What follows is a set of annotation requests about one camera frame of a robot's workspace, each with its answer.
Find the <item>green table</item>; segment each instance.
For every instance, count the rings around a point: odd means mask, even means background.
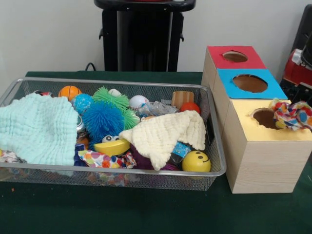
[[[29,72],[29,77],[200,83],[201,73]],[[312,165],[292,194],[231,194],[226,176],[207,192],[0,183],[0,232],[312,233]]]

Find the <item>metal basket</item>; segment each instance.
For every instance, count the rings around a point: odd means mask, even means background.
[[[153,171],[137,169],[90,168],[75,166],[0,163],[0,181],[72,184],[91,186],[121,186],[135,188],[180,189],[206,191],[217,176],[226,171],[223,147],[217,127],[211,90],[199,85],[112,82],[57,78],[21,78],[14,81],[0,98],[0,107],[9,105],[36,90],[57,95],[66,85],[74,85],[92,95],[99,87],[115,88],[128,97],[143,95],[150,101],[171,100],[174,91],[192,91],[195,103],[207,127],[205,153],[212,164],[211,172]]]

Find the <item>blue sticker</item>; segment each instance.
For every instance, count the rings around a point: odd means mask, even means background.
[[[265,69],[218,69],[219,76],[224,84],[226,93],[232,99],[285,99],[287,96],[272,76],[269,70]],[[238,88],[233,79],[239,75],[253,75],[263,79],[268,88],[261,93],[252,93]]]
[[[190,151],[191,151],[190,147],[183,145],[182,143],[178,142],[175,145],[175,148],[172,151],[172,153],[179,155],[180,157],[184,158]]]

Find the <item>googly eye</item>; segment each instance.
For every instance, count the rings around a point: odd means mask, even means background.
[[[112,137],[112,136],[106,136],[106,137],[103,138],[102,143],[110,142],[110,141],[112,141],[112,140],[113,140],[113,137]]]

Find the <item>black cable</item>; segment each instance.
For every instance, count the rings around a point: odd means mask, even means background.
[[[89,69],[89,67],[90,66],[92,66],[92,68],[93,68],[93,71],[96,71],[96,67],[94,66],[94,64],[93,63],[88,63],[88,65],[86,66],[86,69],[84,69],[85,71],[88,71],[88,69]]]

